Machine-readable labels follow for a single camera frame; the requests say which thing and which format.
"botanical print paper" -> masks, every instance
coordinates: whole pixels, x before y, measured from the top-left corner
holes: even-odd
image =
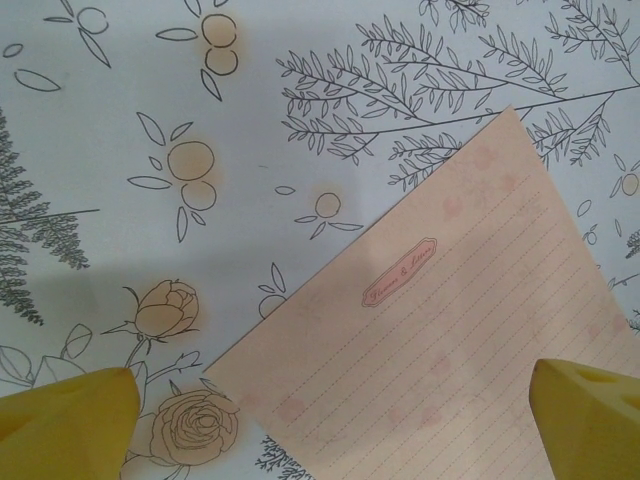
[[[206,365],[510,104],[635,328],[636,3],[392,7],[0,5],[0,394],[137,349],[147,455],[164,402],[215,388]],[[186,290],[140,307],[163,282],[196,292],[193,322]],[[156,436],[124,479],[305,477],[227,413],[227,450],[188,465]]]

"twig drawing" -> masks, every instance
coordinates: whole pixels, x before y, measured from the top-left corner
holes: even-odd
[[[615,197],[620,191],[628,197],[635,195],[640,186],[640,179],[638,179],[638,174],[635,173],[635,171],[640,168],[640,160],[631,168],[627,168],[625,162],[618,155],[614,154],[613,158],[622,175],[616,180],[613,190],[611,190],[611,194],[609,194],[609,198]]]
[[[85,46],[100,63],[111,68],[111,63],[95,37],[106,32],[109,28],[106,14],[95,7],[84,7],[76,15],[67,0],[60,0],[68,16],[46,17],[45,22],[73,24]]]
[[[21,43],[11,43],[2,51],[2,58],[14,58],[22,53],[24,45]],[[28,70],[26,68],[17,68],[13,72],[13,78],[23,87],[27,87],[37,92],[56,92],[62,87],[50,78],[41,73]]]
[[[422,2],[421,8],[431,15],[436,2]],[[400,172],[391,175],[388,183],[406,190],[459,148],[459,140],[444,131],[447,125],[490,119],[500,110],[491,107],[497,92],[527,91],[537,99],[515,108],[523,119],[532,112],[542,117],[542,121],[526,121],[545,165],[549,167],[552,158],[566,158],[582,166],[606,145],[610,127],[604,114],[609,101],[640,86],[630,71],[630,55],[639,42],[623,38],[629,22],[619,19],[614,10],[564,0],[562,11],[562,19],[549,17],[552,38],[564,42],[560,23],[570,24],[570,33],[578,28],[572,24],[579,24],[594,35],[589,38],[598,41],[598,59],[625,66],[628,85],[566,95],[567,73],[556,71],[556,53],[542,51],[536,39],[520,40],[497,26],[495,34],[478,37],[486,47],[487,60],[466,60],[424,25],[411,32],[403,22],[394,24],[384,16],[380,25],[356,25],[363,37],[362,52],[347,45],[328,53],[326,60],[314,51],[308,56],[289,52],[288,58],[277,60],[282,76],[294,79],[294,85],[282,92],[287,99],[287,118],[282,123],[290,130],[289,141],[304,141],[318,155],[326,149],[357,166],[374,154],[379,139],[396,136],[390,160],[399,161]],[[576,118],[568,113],[575,110],[574,105],[586,106],[588,113]],[[439,120],[439,112],[447,112],[449,118]],[[381,126],[379,118],[395,125]],[[438,133],[422,132],[430,129]]]
[[[200,141],[178,141],[193,125],[193,122],[178,125],[171,131],[169,141],[158,123],[142,112],[138,119],[149,140],[160,147],[170,147],[166,162],[149,156],[149,163],[156,172],[163,172],[165,165],[171,179],[157,175],[138,175],[127,181],[147,190],[168,190],[176,187],[180,191],[182,205],[176,213],[176,234],[182,243],[191,221],[200,226],[207,223],[199,212],[207,211],[216,204],[218,194],[215,187],[206,180],[206,175],[215,163],[215,155],[209,145]]]
[[[284,277],[280,273],[280,269],[275,263],[271,264],[271,284],[263,283],[258,285],[258,288],[267,295],[260,301],[258,305],[258,312],[264,319],[267,318],[273,311],[282,305],[287,293],[287,286],[284,283]]]
[[[292,187],[281,185],[275,189],[278,195],[289,196],[295,193],[295,189]],[[313,215],[305,215],[299,218],[296,218],[294,222],[296,223],[313,223],[317,222],[313,233],[309,240],[313,240],[318,237],[324,230],[328,227],[334,228],[336,230],[342,230],[343,232],[355,232],[363,228],[363,225],[359,225],[356,223],[344,223],[335,221],[335,217],[340,213],[342,209],[342,200],[340,197],[334,192],[324,192],[320,194],[316,200],[314,205],[314,214]]]
[[[49,202],[40,202],[42,194],[23,177],[25,169],[12,150],[6,119],[0,109],[0,301],[29,322],[43,320],[27,289],[30,244],[40,244],[69,267],[89,267],[80,248],[77,215],[98,210],[49,213]]]
[[[278,480],[313,480],[313,477],[271,437],[266,436],[261,443],[264,452],[256,460],[260,470],[269,473],[279,472]]]
[[[200,69],[200,81],[214,98],[222,101],[215,77],[226,77],[238,69],[240,60],[234,48],[238,35],[237,24],[233,18],[221,13],[203,16],[200,0],[184,0],[184,3],[189,12],[201,20],[198,31],[186,27],[172,27],[156,33],[156,37],[171,42],[204,40],[207,53],[204,57],[204,67]],[[215,0],[214,6],[218,8],[225,3],[227,0]]]

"leafy branch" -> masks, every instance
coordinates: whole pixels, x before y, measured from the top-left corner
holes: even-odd
[[[640,45],[640,37],[636,38],[629,47],[624,41],[623,35],[627,32],[630,19],[618,28],[618,14],[616,9],[609,8],[603,4],[602,7],[594,9],[593,3],[589,0],[582,4],[582,0],[562,0],[563,10],[573,11],[575,16],[567,16],[569,25],[561,29],[558,21],[549,14],[551,26],[546,26],[546,30],[551,33],[551,38],[562,40],[565,53],[575,52],[583,45],[589,45],[591,56],[594,60],[602,59],[607,52],[609,56],[605,58],[607,63],[620,62],[634,82],[638,80],[631,71],[631,54]]]
[[[313,480],[313,477],[271,437],[265,437],[260,443],[264,446],[264,453],[255,463],[260,470],[280,470],[278,480]]]
[[[440,11],[437,7],[438,0],[421,0],[418,5],[420,15],[431,17],[437,27],[440,21]],[[489,16],[489,5],[481,0],[444,0],[444,5],[450,13],[449,26],[453,33],[456,33],[458,26],[466,32],[467,25],[487,26]]]
[[[417,187],[421,180],[431,175],[462,148],[462,142],[448,133],[442,133],[438,138],[428,135],[422,135],[420,139],[406,135],[403,138],[405,142],[395,142],[393,154],[389,157],[389,160],[402,159],[404,164],[398,165],[401,175],[390,175],[387,183],[401,183],[404,192],[410,186]]]
[[[558,83],[566,77],[566,73],[551,77],[551,66],[553,64],[553,50],[545,57],[538,52],[538,42],[534,38],[529,48],[524,42],[518,41],[512,32],[510,41],[498,26],[498,41],[489,35],[488,38],[478,37],[482,43],[489,47],[489,51],[484,54],[484,58],[497,54],[498,63],[506,64],[512,69],[506,74],[507,78],[522,78],[530,85],[539,85],[538,90],[544,93],[560,97],[558,94],[567,90],[567,87],[557,87]]]

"orange circle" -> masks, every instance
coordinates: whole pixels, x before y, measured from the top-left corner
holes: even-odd
[[[213,167],[215,160],[216,157],[209,145],[197,141],[180,143],[167,155],[171,175],[184,181],[204,177]]]

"leaf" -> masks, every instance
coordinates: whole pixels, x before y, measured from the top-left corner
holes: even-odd
[[[287,187],[286,185],[276,187],[275,190],[278,195],[283,195],[283,196],[288,196],[296,193],[296,190],[294,188]]]
[[[176,217],[176,231],[178,233],[178,243],[182,243],[184,237],[187,235],[187,229],[189,228],[189,217],[184,207],[178,208],[178,215]]]
[[[92,338],[93,332],[86,325],[77,324],[69,332],[60,357],[63,357],[64,354],[71,360],[79,357],[87,349]]]
[[[329,222],[329,225],[344,232],[355,232],[363,228],[363,225],[356,225],[354,223]]]
[[[144,410],[144,402],[147,396],[147,378],[149,378],[149,368],[145,362],[137,362],[129,367],[131,373],[133,373],[133,379],[138,387],[138,394],[140,395],[140,410],[138,413],[142,413]]]
[[[170,42],[188,42],[198,38],[198,34],[190,28],[168,28],[156,33],[156,37]]]
[[[591,208],[591,200],[585,200],[584,202],[582,202],[578,207],[578,217],[581,217],[584,214],[586,214],[590,208]]]
[[[322,222],[320,225],[318,225],[315,231],[313,232],[313,235],[311,235],[311,238],[309,238],[309,240],[313,240],[318,235],[320,235],[324,231],[326,226],[327,226],[327,222]]]
[[[211,95],[216,97],[219,101],[222,101],[222,95],[220,95],[220,90],[218,89],[215,79],[203,68],[200,69],[200,80],[202,81],[204,88],[206,88]]]
[[[109,59],[107,58],[105,53],[102,51],[102,48],[100,47],[100,45],[98,45],[98,42],[96,42],[93,39],[93,36],[86,30],[83,30],[82,28],[78,28],[78,32],[80,32],[80,37],[82,38],[82,41],[91,52],[91,55],[96,57],[98,60],[100,60],[101,63],[103,63],[107,67],[111,68]]]
[[[166,190],[173,184],[168,180],[158,177],[150,177],[146,175],[127,178],[127,182],[136,187],[146,188],[149,190]]]
[[[162,133],[162,129],[156,121],[149,115],[142,112],[137,112],[136,115],[138,115],[138,119],[140,120],[140,123],[142,123],[142,128],[144,128],[144,131],[147,133],[149,140],[161,147],[164,147],[167,142],[164,138],[164,133]]]
[[[43,19],[45,22],[52,23],[73,23],[73,20],[67,17],[47,17]]]
[[[296,218],[294,222],[296,223],[311,223],[315,222],[318,219],[316,215],[308,215],[306,217]]]
[[[180,391],[178,386],[175,383],[173,383],[171,380],[169,380],[169,385],[171,386],[171,393],[173,393],[175,397],[177,397],[178,395],[182,395],[182,392]]]
[[[615,197],[616,193],[618,193],[621,186],[622,186],[622,177],[620,177],[616,182],[616,184],[613,186],[613,190],[611,190],[611,193],[609,194],[609,198]]]
[[[180,138],[189,128],[193,125],[193,122],[183,123],[182,125],[178,125],[173,132],[171,132],[171,141],[175,141]]]
[[[196,18],[200,18],[200,15],[202,15],[200,0],[184,0],[184,4]]]
[[[271,279],[273,280],[273,284],[276,288],[280,290],[280,293],[285,293],[287,291],[287,286],[284,283],[282,273],[280,273],[280,269],[275,263],[271,264]]]
[[[613,158],[615,158],[616,164],[618,165],[618,168],[620,170],[622,170],[623,172],[626,172],[627,171],[627,166],[624,164],[622,159],[618,155],[616,155],[615,153],[613,154]]]
[[[57,357],[42,357],[38,373],[33,382],[33,388],[49,385],[50,383],[66,380],[67,378],[77,377],[85,371],[75,363]]]
[[[193,221],[196,222],[198,225],[202,225],[203,227],[207,224],[207,222],[204,221],[204,218],[202,218],[202,216],[197,213],[197,212],[190,212],[191,213],[191,218],[193,218]]]
[[[24,68],[18,68],[13,72],[13,76],[23,87],[30,88],[31,90],[37,90],[38,92],[56,92],[62,88],[56,82],[44,75]]]
[[[155,168],[159,172],[162,171],[162,162],[160,160],[154,157],[149,157],[149,162],[151,162],[151,166],[153,168]]]
[[[23,48],[24,45],[22,45],[21,43],[12,43],[4,48],[4,50],[2,51],[2,56],[4,58],[13,58],[17,55],[20,55]]]
[[[22,350],[0,345],[0,368],[15,380],[28,381],[31,360]]]

